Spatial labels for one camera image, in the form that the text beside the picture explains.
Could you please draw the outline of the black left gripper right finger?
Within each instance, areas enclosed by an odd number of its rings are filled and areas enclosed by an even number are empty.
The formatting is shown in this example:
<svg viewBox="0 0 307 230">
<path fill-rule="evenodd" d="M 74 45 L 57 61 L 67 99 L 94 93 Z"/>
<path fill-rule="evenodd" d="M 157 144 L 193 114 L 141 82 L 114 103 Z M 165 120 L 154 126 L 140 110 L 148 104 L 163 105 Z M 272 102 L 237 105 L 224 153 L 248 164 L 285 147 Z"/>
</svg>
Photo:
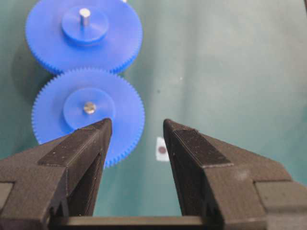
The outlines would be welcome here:
<svg viewBox="0 0 307 230">
<path fill-rule="evenodd" d="M 272 159 L 166 119 L 164 140 L 181 213 L 222 230 L 304 230 L 307 188 Z"/>
</svg>

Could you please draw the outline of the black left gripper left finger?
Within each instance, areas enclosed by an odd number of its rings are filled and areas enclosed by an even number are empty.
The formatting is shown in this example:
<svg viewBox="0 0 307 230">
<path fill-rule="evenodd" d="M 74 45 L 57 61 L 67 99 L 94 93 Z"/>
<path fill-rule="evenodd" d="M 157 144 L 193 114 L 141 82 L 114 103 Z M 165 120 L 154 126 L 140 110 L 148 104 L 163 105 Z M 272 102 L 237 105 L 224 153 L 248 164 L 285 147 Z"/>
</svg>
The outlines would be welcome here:
<svg viewBox="0 0 307 230">
<path fill-rule="evenodd" d="M 54 217 L 91 216 L 111 135 L 106 118 L 1 160 L 1 229 L 46 230 Z"/>
</svg>

